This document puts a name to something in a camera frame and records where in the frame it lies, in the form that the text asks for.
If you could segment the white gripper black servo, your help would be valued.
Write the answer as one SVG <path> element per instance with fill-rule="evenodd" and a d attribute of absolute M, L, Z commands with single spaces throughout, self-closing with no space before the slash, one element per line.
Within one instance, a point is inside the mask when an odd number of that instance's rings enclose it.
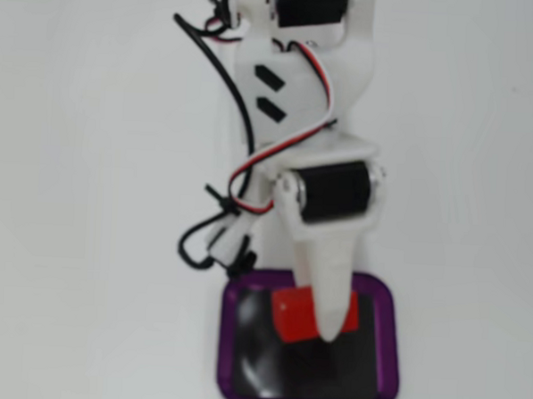
<path fill-rule="evenodd" d="M 319 336 L 330 343 L 348 315 L 358 239 L 386 198 L 377 151 L 353 134 L 319 130 L 256 153 L 266 184 L 254 225 L 259 267 L 287 270 L 311 289 Z"/>

